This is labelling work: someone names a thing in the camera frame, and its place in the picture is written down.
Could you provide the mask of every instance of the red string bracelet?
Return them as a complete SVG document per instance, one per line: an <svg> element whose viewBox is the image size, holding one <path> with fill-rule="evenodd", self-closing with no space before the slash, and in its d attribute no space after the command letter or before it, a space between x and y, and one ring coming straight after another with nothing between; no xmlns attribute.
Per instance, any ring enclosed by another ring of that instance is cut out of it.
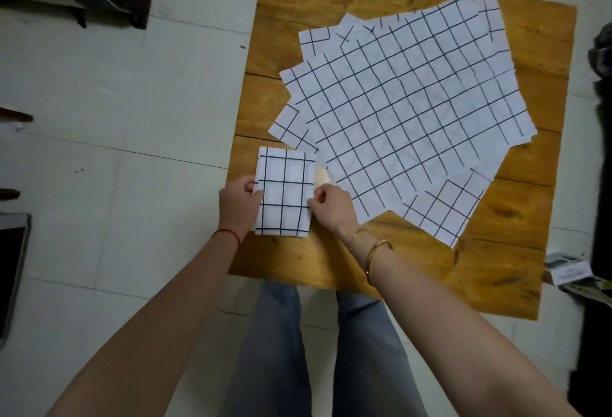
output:
<svg viewBox="0 0 612 417"><path fill-rule="evenodd" d="M219 228L215 233L213 233L210 238L212 238L213 236L217 235L220 231L227 231L230 232L233 236L236 237L236 240L238 241L238 248L240 248L240 237L238 236L238 234L232 230L231 228Z"/></svg>

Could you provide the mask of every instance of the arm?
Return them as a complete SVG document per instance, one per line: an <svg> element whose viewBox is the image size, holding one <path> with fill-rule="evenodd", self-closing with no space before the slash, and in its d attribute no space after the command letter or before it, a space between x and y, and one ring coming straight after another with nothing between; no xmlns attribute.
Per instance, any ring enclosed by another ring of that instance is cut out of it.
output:
<svg viewBox="0 0 612 417"><path fill-rule="evenodd" d="M254 177L219 191L219 228L241 238L255 221L262 192ZM48 417L163 416L195 347L238 242L219 232L81 369Z"/></svg>
<svg viewBox="0 0 612 417"><path fill-rule="evenodd" d="M348 192L323 185L309 201L319 222L365 271L378 238L360 227ZM476 311L381 246L370 277L462 416L577 416L563 395Z"/></svg>

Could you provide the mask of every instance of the gold bracelet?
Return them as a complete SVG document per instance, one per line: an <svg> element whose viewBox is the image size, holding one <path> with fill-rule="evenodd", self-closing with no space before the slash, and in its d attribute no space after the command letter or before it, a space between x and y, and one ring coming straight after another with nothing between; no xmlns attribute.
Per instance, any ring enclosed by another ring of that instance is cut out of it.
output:
<svg viewBox="0 0 612 417"><path fill-rule="evenodd" d="M351 245L348 247L348 252L351 254L353 254L353 244L355 243L355 238L357 237L357 234L360 231L368 231L368 229L363 227L357 228L357 231L355 232L355 235L353 235L353 239L351 240Z"/></svg>
<svg viewBox="0 0 612 417"><path fill-rule="evenodd" d="M374 243L374 246L372 246L372 249L368 253L368 258L365 260L365 279L368 281L368 284L371 287L374 286L374 285L372 285L372 279L370 278L370 272L372 270L372 261L374 260L374 253L383 244L386 244L389 247L389 249L393 250L393 245L390 242L388 242L387 240L382 239L382 240L377 241L376 243Z"/></svg>

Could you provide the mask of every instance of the forearm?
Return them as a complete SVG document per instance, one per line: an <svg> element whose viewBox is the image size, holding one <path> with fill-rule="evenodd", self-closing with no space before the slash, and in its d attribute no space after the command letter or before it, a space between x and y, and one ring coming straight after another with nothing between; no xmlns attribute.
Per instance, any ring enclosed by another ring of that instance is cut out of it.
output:
<svg viewBox="0 0 612 417"><path fill-rule="evenodd" d="M356 238L353 254L365 269L378 239ZM423 356L458 413L577 415L561 393L477 312L414 266L380 247L371 280Z"/></svg>
<svg viewBox="0 0 612 417"><path fill-rule="evenodd" d="M218 233L73 379L50 416L163 416L237 241Z"/></svg>

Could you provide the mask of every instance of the leg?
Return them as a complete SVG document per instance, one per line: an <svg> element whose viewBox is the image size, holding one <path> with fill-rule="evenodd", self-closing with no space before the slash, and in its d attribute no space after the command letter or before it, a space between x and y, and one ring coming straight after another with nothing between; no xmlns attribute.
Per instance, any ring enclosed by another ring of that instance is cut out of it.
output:
<svg viewBox="0 0 612 417"><path fill-rule="evenodd" d="M300 314L294 285L262 284L219 416L310 416Z"/></svg>
<svg viewBox="0 0 612 417"><path fill-rule="evenodd" d="M333 415L426 416L408 357L382 301L337 293Z"/></svg>

